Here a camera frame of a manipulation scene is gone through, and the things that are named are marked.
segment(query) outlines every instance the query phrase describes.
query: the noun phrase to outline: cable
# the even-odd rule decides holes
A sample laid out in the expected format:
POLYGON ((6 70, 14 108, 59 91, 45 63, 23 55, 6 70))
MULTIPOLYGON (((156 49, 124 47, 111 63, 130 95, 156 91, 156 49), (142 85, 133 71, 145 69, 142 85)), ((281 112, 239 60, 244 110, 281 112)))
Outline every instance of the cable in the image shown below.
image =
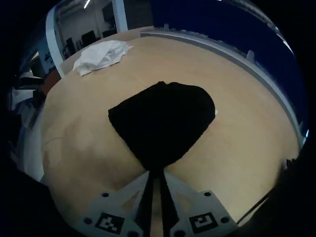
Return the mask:
POLYGON ((272 188, 266 195, 264 195, 252 208, 250 208, 249 211, 247 211, 237 222, 236 224, 238 225, 243 219, 245 219, 251 212, 253 212, 254 209, 256 209, 261 203, 263 203, 268 197, 270 196, 271 192, 274 190, 272 188))
MULTIPOLYGON (((286 167, 287 169, 292 169, 293 165, 295 164, 295 159, 292 160, 286 160, 286 167)), ((252 208, 250 208, 249 211, 247 211, 237 222, 238 225, 243 219, 245 219, 251 212, 254 211, 258 206, 260 206, 268 197, 271 195, 272 191, 275 190, 275 187, 273 187, 270 191, 267 192, 266 195, 264 195, 252 208)))

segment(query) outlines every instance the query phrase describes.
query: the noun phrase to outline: black cloth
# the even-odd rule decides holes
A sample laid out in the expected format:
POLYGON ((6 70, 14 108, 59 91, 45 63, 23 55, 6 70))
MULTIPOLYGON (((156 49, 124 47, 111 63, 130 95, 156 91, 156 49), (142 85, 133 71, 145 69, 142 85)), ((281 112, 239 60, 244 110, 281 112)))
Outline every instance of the black cloth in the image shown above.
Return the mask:
POLYGON ((111 124, 147 170, 180 159, 214 118, 205 90, 176 82, 158 82, 109 110, 111 124))

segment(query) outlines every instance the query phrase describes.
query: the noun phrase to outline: white pillar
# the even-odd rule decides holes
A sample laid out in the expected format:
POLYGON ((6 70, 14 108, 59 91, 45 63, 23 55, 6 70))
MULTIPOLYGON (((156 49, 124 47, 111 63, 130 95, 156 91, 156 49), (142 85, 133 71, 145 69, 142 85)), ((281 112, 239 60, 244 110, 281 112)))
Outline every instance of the white pillar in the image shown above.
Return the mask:
POLYGON ((61 69, 61 64, 64 62, 62 59, 62 55, 60 54, 57 40, 56 40, 56 34, 55 34, 55 8, 54 6, 46 17, 46 40, 49 48, 49 52, 51 53, 51 57, 54 61, 54 64, 56 66, 56 69, 60 75, 61 78, 64 77, 64 72, 61 69))
POLYGON ((124 8, 124 0, 112 0, 112 5, 117 32, 128 30, 124 8))

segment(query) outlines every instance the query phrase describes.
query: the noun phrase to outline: blue partition wall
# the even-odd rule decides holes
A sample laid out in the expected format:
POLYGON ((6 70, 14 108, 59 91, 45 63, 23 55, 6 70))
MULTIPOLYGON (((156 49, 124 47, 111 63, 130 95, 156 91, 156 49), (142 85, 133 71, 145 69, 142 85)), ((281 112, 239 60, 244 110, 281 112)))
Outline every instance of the blue partition wall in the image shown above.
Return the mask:
POLYGON ((154 26, 188 30, 252 50, 255 60, 272 76, 289 99, 302 133, 308 126, 305 85, 293 53, 264 22, 251 13, 217 0, 151 0, 154 26))

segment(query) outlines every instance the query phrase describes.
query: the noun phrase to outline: table surface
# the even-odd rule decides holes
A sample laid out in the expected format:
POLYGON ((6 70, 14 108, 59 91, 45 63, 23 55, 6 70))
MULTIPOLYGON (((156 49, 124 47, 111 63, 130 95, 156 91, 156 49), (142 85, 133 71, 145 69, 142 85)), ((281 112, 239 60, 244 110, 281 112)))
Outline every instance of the table surface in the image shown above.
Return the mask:
MULTIPOLYGON (((49 92, 42 157, 53 199, 70 224, 100 193, 121 189, 144 169, 108 119, 108 110, 159 81, 205 89, 218 114, 194 146, 166 169, 198 191, 212 190, 238 220, 275 184, 299 148, 273 95, 227 59, 183 42, 145 37, 113 66, 72 71, 49 92)), ((158 191, 152 232, 161 235, 158 191)))

